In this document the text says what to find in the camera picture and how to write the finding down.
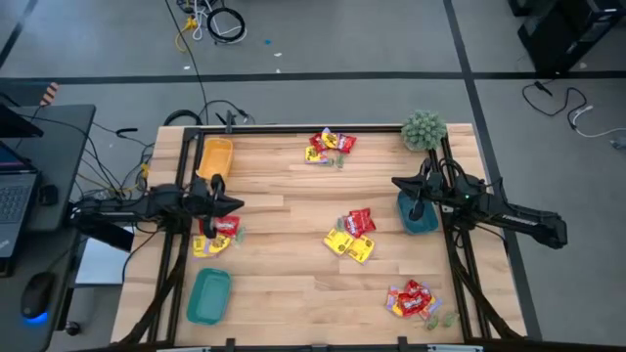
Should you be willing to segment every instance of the wooden tabletop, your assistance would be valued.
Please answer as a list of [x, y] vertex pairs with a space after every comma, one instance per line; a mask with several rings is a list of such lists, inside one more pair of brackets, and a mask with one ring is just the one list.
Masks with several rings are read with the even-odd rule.
[[[467, 173], [484, 177], [472, 126], [450, 124], [448, 131], [454, 158]], [[182, 127], [159, 129], [150, 186], [174, 182], [182, 133]], [[398, 189], [391, 184], [392, 176], [415, 175], [426, 154], [409, 152], [398, 134], [354, 135], [358, 140], [343, 169], [304, 164], [309, 134], [227, 137], [235, 149], [227, 195], [246, 202], [234, 213], [246, 226], [246, 238], [217, 258], [198, 259], [190, 249], [177, 345], [224, 345], [227, 337], [236, 338], [238, 345], [394, 344], [398, 336], [407, 336], [409, 343], [463, 341], [459, 324], [429, 331], [421, 318], [397, 318], [384, 307], [390, 285], [414, 279], [428, 283], [443, 300], [440, 314], [456, 310], [443, 233], [404, 234], [396, 210]], [[377, 230], [368, 234], [375, 252], [361, 265], [347, 255], [337, 257], [322, 238], [337, 217], [364, 207], [372, 209]], [[197, 224], [193, 229], [197, 235]], [[133, 247], [145, 238], [136, 236]], [[485, 296], [524, 334], [502, 241], [482, 230], [472, 231], [471, 238]], [[129, 262], [112, 341], [130, 331], [152, 300], [162, 246], [163, 236], [157, 235]], [[192, 324], [186, 317], [196, 274], [203, 268], [223, 269], [233, 278], [225, 318], [213, 327]], [[466, 295], [472, 330], [479, 334], [473, 301]], [[160, 338], [169, 305], [163, 305]]]

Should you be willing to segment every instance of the gray floor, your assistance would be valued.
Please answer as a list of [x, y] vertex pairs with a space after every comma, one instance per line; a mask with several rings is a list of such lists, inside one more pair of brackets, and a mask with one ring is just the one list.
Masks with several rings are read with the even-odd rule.
[[[25, 1], [0, 4], [0, 40], [6, 40]], [[459, 72], [450, 26], [434, 0], [227, 0], [248, 22], [240, 45], [192, 42], [201, 73], [452, 71]], [[520, 19], [504, 0], [453, 0], [473, 71], [531, 71], [516, 37]], [[174, 6], [179, 21], [184, 19]], [[174, 28], [161, 2], [138, 0], [39, 1], [0, 77], [189, 75], [189, 56], [173, 45]], [[626, 69], [624, 22], [577, 69]], [[570, 243], [551, 250], [519, 236], [524, 265], [546, 340], [626, 345], [623, 175], [626, 154], [610, 137], [585, 139], [565, 116], [530, 108], [524, 80], [476, 81], [487, 128], [511, 201], [560, 212]], [[626, 126], [626, 79], [562, 80], [556, 98], [529, 92], [546, 110], [575, 86], [594, 110], [580, 126], [593, 133]], [[229, 99], [258, 123], [398, 122], [414, 109], [438, 110], [449, 122], [474, 122], [463, 80], [375, 79], [205, 83], [209, 99]], [[96, 121], [110, 128], [139, 127], [154, 140], [166, 116], [199, 110], [197, 83], [62, 85], [56, 105], [95, 104]], [[216, 106], [215, 111], [224, 111]], [[210, 123], [216, 123], [211, 114]], [[92, 137], [106, 164], [122, 177], [141, 147], [98, 128]], [[81, 173], [93, 176], [84, 165]], [[89, 184], [80, 181], [85, 189]], [[102, 346], [111, 331], [118, 291], [78, 293], [70, 318], [90, 329], [56, 335], [51, 350]], [[105, 297], [108, 309], [92, 310]]]

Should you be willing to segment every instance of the computer mouse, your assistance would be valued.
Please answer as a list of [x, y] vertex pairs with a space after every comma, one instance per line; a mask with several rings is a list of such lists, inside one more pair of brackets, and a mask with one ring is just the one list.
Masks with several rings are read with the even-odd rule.
[[22, 293], [22, 315], [32, 319], [46, 311], [52, 293], [55, 275], [49, 272], [35, 274]]

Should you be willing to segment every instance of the small succulent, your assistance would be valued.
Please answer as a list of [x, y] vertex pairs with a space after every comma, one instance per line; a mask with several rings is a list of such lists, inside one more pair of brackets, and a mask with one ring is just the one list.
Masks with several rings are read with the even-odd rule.
[[446, 133], [446, 124], [439, 113], [424, 110], [416, 110], [401, 131], [404, 145], [414, 152], [436, 149]]

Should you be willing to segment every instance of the laptop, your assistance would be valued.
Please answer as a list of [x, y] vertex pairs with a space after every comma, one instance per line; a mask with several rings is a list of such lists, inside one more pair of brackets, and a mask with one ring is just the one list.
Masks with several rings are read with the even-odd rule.
[[13, 255], [36, 199], [39, 175], [26, 159], [0, 142], [0, 259]]

